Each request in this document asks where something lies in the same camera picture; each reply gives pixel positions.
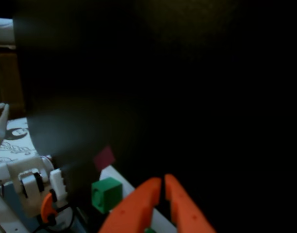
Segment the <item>white leader gripper handle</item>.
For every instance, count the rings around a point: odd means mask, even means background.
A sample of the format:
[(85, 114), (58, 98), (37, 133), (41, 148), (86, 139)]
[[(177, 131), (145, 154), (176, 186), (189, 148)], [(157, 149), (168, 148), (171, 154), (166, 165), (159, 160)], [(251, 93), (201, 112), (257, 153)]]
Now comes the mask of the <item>white leader gripper handle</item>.
[(0, 115), (0, 145), (3, 142), (6, 134), (8, 116), (9, 116), (9, 104), (0, 103), (0, 110), (2, 113)]

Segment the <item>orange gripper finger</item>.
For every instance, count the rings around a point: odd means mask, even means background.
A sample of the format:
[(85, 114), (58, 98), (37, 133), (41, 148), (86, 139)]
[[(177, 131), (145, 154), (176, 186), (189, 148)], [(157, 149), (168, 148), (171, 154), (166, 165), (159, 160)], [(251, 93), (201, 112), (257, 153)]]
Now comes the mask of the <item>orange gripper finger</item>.
[(165, 198), (170, 203), (171, 221), (176, 225), (177, 232), (215, 232), (202, 211), (172, 174), (165, 175)]
[(159, 204), (162, 180), (150, 178), (139, 185), (108, 215), (100, 233), (143, 233)]

